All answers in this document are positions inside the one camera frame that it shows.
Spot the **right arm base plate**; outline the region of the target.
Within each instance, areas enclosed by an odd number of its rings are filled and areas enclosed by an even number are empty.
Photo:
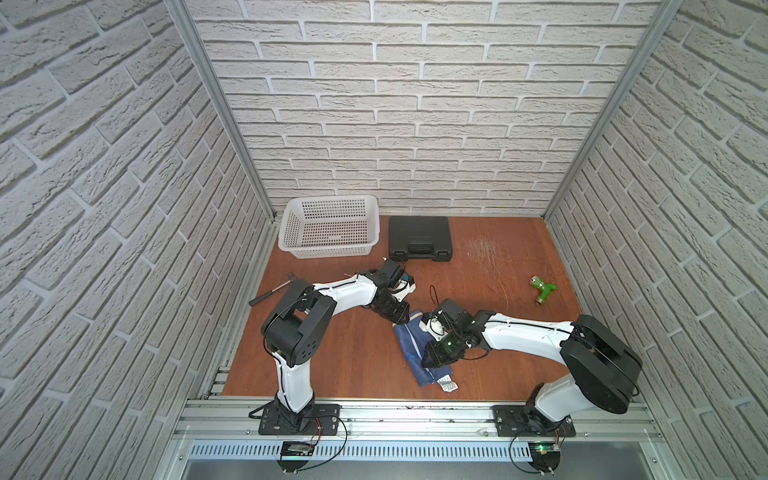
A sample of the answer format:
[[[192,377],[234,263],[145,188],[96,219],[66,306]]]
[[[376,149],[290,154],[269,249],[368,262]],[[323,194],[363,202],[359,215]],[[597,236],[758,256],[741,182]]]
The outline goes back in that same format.
[[[531,435],[570,438],[576,436],[570,416],[563,420],[551,421],[522,405],[495,405],[491,410],[499,437]]]

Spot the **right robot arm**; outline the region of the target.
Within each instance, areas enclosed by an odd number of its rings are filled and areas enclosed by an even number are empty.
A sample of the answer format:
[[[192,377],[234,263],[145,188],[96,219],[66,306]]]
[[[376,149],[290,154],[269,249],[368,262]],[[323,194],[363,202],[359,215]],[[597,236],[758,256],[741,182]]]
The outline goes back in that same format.
[[[639,356],[590,315],[572,322],[542,322],[487,310],[471,315],[459,307],[438,307],[420,328],[431,336],[422,359],[425,368],[464,360],[474,348],[520,352],[567,368],[560,379],[537,385],[513,415],[518,433],[555,433],[572,414],[592,407],[624,414],[639,390]]]

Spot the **blue plaid pillowcase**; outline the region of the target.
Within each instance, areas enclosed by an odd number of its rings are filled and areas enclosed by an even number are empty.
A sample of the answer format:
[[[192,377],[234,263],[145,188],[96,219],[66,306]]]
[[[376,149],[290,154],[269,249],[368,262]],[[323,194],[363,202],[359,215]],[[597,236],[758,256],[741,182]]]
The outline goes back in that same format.
[[[433,369],[421,366],[425,346],[431,338],[419,328],[422,316],[423,312],[420,310],[412,312],[407,323],[394,326],[394,333],[416,382],[420,387],[425,387],[437,384],[436,380],[445,375],[451,376],[452,370],[449,366]]]

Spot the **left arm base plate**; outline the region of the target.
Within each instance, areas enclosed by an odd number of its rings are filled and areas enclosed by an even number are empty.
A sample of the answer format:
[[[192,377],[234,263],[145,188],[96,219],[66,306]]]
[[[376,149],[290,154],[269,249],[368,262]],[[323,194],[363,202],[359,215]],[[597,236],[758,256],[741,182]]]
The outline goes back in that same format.
[[[277,400],[249,413],[260,421],[258,433],[262,436],[318,435],[335,436],[339,427],[341,406],[333,403],[310,402],[299,413],[294,413]]]

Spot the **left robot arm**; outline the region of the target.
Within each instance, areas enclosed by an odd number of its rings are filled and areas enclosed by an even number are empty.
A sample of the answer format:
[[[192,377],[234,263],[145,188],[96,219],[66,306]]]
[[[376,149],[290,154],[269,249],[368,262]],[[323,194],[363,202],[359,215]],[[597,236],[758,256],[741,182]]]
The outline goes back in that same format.
[[[259,433],[301,435],[326,428],[338,409],[315,403],[310,366],[332,318],[361,307],[394,325],[405,324],[410,314],[406,297],[415,289],[415,278],[390,259],[336,282],[289,283],[261,329],[265,350],[276,363],[278,391],[263,408]]]

